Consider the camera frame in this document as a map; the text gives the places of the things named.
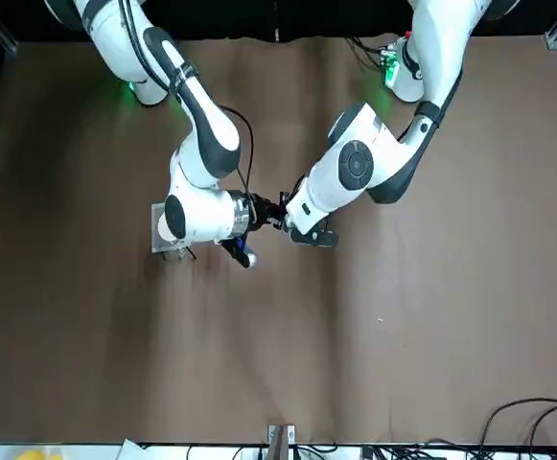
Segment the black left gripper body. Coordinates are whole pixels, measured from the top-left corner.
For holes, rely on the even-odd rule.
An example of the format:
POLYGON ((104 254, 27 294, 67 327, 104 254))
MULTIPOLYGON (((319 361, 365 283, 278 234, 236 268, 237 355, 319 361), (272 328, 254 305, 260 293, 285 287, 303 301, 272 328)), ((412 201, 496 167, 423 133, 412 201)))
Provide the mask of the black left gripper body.
POLYGON ((297 244, 304 244, 312 247, 336 247, 339 242, 339 237, 336 232, 332 230, 318 230, 312 229, 307 234, 302 234, 296 228, 290 231, 290 239, 297 244))

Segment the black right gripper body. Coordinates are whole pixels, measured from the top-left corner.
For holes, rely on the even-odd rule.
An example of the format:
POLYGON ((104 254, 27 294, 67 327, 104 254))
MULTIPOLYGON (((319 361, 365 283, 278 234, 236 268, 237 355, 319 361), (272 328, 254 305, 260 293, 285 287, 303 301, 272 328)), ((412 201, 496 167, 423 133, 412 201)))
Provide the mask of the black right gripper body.
POLYGON ((269 224, 271 218, 272 202, 260 195, 250 194, 248 196, 251 217, 249 220, 248 232, 254 232, 269 224))

